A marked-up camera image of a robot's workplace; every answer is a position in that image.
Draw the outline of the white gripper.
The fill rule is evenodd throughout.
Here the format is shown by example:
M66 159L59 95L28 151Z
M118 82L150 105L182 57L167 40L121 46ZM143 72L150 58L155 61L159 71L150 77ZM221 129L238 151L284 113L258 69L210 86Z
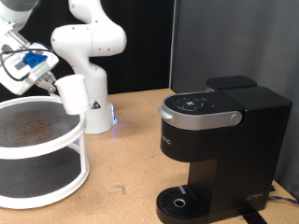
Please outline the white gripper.
M4 44L0 54L0 83L17 95L24 94L34 85L53 94L57 87L51 70L58 62L50 49L38 43L28 49L13 49Z

